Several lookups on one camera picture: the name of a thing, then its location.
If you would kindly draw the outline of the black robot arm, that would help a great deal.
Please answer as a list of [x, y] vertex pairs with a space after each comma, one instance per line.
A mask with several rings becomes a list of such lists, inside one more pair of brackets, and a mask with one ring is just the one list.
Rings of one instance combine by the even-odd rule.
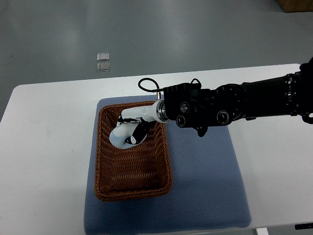
[[141, 144], [152, 122], [175, 121], [180, 128], [193, 128], [203, 137], [211, 126], [258, 117], [297, 116], [313, 121], [313, 64], [299, 71], [257, 82], [226, 84], [204, 89], [198, 79], [156, 88], [157, 101], [150, 106], [125, 109], [109, 136], [111, 144], [128, 149]]

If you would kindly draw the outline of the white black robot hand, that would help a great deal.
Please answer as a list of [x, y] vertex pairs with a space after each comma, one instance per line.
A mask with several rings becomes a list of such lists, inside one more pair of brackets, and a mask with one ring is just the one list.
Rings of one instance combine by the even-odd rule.
[[165, 112], [165, 101], [159, 99], [150, 106], [138, 106], [124, 109], [118, 118], [117, 125], [126, 124], [127, 138], [125, 143], [139, 145], [147, 137], [150, 122], [167, 123], [169, 118]]

